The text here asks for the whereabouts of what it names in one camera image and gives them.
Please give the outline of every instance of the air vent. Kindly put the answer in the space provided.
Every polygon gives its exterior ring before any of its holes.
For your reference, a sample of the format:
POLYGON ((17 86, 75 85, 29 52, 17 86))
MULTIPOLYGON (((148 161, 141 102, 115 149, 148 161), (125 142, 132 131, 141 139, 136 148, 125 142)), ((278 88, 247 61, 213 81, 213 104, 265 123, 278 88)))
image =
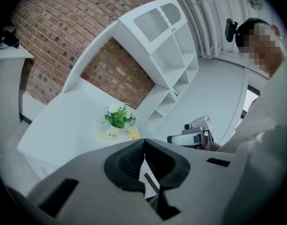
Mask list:
POLYGON ((142 14, 133 20, 145 37, 152 42, 168 29, 168 25, 157 9, 142 14))

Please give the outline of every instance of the green plant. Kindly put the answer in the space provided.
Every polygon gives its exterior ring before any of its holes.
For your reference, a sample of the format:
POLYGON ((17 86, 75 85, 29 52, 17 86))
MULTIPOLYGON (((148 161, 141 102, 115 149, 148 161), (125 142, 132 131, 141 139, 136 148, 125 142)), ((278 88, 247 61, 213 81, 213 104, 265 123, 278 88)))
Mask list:
POLYGON ((127 111, 127 104, 118 109, 113 108, 114 106, 111 109, 115 110, 115 112, 112 112, 108 107, 104 109, 104 118, 115 128, 131 127, 136 121, 136 118, 127 111))

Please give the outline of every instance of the white shelving unit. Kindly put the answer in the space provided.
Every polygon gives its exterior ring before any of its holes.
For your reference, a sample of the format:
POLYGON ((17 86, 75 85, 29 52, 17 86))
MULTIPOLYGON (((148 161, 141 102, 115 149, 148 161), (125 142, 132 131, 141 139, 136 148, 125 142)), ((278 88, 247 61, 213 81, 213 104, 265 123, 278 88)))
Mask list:
POLYGON ((136 110, 155 130, 199 69, 187 19, 176 0, 157 0, 121 16, 112 35, 156 84, 136 110))

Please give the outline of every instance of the shelf compartment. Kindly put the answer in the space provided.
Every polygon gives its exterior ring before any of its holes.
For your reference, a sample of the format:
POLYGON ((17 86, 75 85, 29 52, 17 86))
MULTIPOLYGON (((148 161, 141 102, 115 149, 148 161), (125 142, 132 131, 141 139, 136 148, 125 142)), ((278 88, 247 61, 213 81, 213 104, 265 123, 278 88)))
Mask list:
POLYGON ((182 54, 173 36, 156 49, 150 58, 164 77, 168 88, 174 85, 185 70, 182 54))
POLYGON ((164 116, 160 114, 157 110, 154 110, 154 112, 151 114, 151 116, 147 120, 147 126, 151 130, 155 130, 159 124, 163 121, 164 116))
POLYGON ((188 73, 189 83, 191 83, 192 80, 195 78, 196 74, 198 73, 198 70, 198 60, 197 58, 194 58, 186 69, 188 73))
POLYGON ((172 110, 173 106, 175 105, 176 101, 171 94, 171 92, 168 92, 166 97, 161 101, 159 106, 157 107, 157 111, 162 114, 163 116, 167 116, 168 113, 172 110))
POLYGON ((136 113, 140 116, 141 120, 145 120, 155 111, 155 108, 167 96, 169 89, 159 85, 155 85, 151 92, 142 101, 136 109, 136 113))
POLYGON ((189 31, 187 24, 180 27, 174 33, 174 37, 177 41, 177 44, 178 44, 182 54, 195 53, 196 52, 194 41, 192 40, 192 36, 191 36, 191 33, 189 31))
POLYGON ((184 62, 184 66, 185 68, 187 68, 191 61, 196 57, 196 53, 195 52, 189 52, 189 53, 182 53, 182 58, 183 58, 183 62, 184 62))
POLYGON ((172 88, 172 92, 174 93, 177 100, 183 95, 188 86, 189 86, 189 78, 187 72, 184 71, 182 76, 178 79, 178 81, 172 88))

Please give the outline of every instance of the gray floor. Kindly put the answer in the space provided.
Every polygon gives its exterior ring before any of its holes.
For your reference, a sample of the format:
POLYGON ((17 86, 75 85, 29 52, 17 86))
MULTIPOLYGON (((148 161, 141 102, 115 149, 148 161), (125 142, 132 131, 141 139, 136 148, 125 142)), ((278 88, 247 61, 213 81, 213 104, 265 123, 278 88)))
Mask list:
POLYGON ((40 181, 24 155, 17 150, 17 145, 28 127, 29 125, 22 121, 0 155, 0 175, 3 181, 24 196, 40 181))

